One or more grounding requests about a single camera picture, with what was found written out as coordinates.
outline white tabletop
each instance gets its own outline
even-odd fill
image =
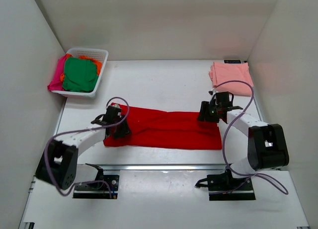
[[[24,222],[34,229],[296,229],[308,223],[287,171],[267,172],[289,190],[284,195],[252,179],[256,200],[209,201],[194,188],[204,171],[121,171],[117,200],[62,197],[37,181]]]
[[[211,60],[110,61],[95,100],[68,98],[59,132],[86,127],[105,112],[113,96],[130,105],[166,110],[199,111],[210,100],[208,76]],[[249,97],[234,104],[246,106]],[[258,117],[255,104],[248,113]],[[221,135],[226,124],[219,124]],[[227,142],[230,162],[246,157],[247,137],[230,130]],[[187,151],[142,147],[106,148],[96,144],[79,158],[96,164],[223,164],[221,151]],[[308,226],[292,179],[287,171],[271,171],[289,190],[285,196],[267,182],[252,179],[255,201],[210,202],[206,189],[196,189],[206,171],[120,171],[117,200],[62,197],[47,183],[37,181],[28,202],[24,222],[34,229],[291,229]]]
[[[68,98],[58,132],[85,128],[106,102],[125,98],[131,106],[165,111],[199,111],[201,101],[209,101],[212,83],[208,75],[213,60],[108,61],[97,97]],[[235,96],[234,105],[245,107],[249,97]],[[247,110],[258,118],[255,104]],[[227,125],[219,123],[221,135]],[[237,129],[229,132],[226,144],[229,162],[247,155],[247,137]],[[176,150],[143,147],[106,148],[102,142],[84,152],[78,163],[96,164],[223,164],[220,150]]]

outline white basket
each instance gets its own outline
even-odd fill
[[[100,61],[101,63],[103,63],[95,88],[92,92],[74,92],[74,91],[52,91],[52,92],[61,94],[65,97],[94,98],[100,83],[101,76],[103,75],[103,72],[104,72],[104,68],[108,58],[108,52],[103,49],[71,48],[67,51],[67,53],[72,54],[74,58],[78,58],[79,56],[86,56],[86,57],[94,58]]]

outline black mount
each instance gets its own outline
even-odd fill
[[[209,201],[255,200],[252,181],[247,178],[233,178],[229,169],[222,174],[207,175],[206,178],[199,180],[195,187],[207,187]]]
[[[101,175],[98,180],[104,180],[110,186],[112,197],[105,184],[76,185],[73,198],[86,199],[117,199],[119,187],[119,175]]]

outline green cloth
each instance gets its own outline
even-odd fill
[[[68,58],[64,64],[66,91],[91,92],[98,79],[96,65],[91,60]]]

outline pink fabric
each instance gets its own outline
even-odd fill
[[[248,63],[244,64],[223,64],[214,62],[209,71],[213,87],[230,80],[241,80],[253,86],[248,71]],[[226,83],[217,88],[217,91],[229,91],[235,95],[251,96],[250,88],[240,82]]]
[[[58,64],[55,69],[55,73],[53,76],[52,81],[48,85],[48,90],[49,91],[63,91],[64,89],[62,88],[62,82],[60,80],[60,76],[62,73],[64,73],[64,63],[67,59],[67,54],[65,54],[63,57],[61,57],[58,61]]]

